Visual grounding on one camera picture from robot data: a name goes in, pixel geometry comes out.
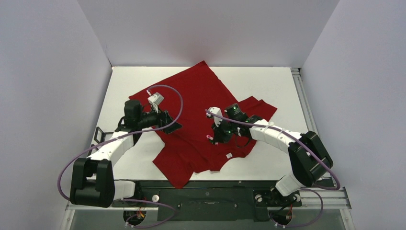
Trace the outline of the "red t-shirt garment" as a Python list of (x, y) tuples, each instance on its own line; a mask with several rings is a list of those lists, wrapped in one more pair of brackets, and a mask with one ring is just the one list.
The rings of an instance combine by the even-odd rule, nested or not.
[(194, 173), (219, 171), (229, 160), (244, 158), (254, 148), (256, 142), (244, 137), (237, 137), (237, 143), (234, 139), (218, 145), (206, 138), (213, 134), (213, 121), (206, 117), (205, 110), (212, 106), (226, 108), (237, 100), (204, 61), (150, 89), (164, 96), (160, 108), (182, 125), (168, 135), (158, 131), (164, 148), (153, 161), (175, 188), (184, 187)]

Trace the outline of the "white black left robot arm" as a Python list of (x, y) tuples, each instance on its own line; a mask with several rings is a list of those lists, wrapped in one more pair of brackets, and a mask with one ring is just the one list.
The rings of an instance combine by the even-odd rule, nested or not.
[(124, 199), (129, 205), (142, 202), (143, 193), (132, 181), (116, 181), (113, 166), (140, 139), (147, 128), (155, 127), (171, 134), (182, 127), (167, 110), (150, 103), (151, 111), (145, 112), (138, 100), (124, 103), (124, 116), (111, 138), (86, 158), (74, 161), (69, 200), (75, 205), (109, 207), (113, 201)]

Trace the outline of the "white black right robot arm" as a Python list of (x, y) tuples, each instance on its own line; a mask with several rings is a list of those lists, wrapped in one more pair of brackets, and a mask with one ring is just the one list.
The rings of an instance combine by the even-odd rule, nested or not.
[(264, 142), (289, 156), (291, 171), (277, 181), (270, 191), (271, 201), (277, 205), (289, 199), (289, 195), (304, 187), (312, 187), (325, 174), (332, 173), (334, 163), (320, 137), (314, 131), (293, 132), (274, 125), (257, 116), (248, 116), (238, 104), (232, 104), (222, 115), (218, 107), (206, 110), (213, 119), (213, 144), (227, 143), (232, 136)]

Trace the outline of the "pink flower brooch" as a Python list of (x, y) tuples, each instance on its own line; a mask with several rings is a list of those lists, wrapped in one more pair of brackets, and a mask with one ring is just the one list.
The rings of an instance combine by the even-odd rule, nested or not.
[(210, 141), (211, 144), (218, 145), (218, 141), (214, 137), (206, 135), (206, 138)]

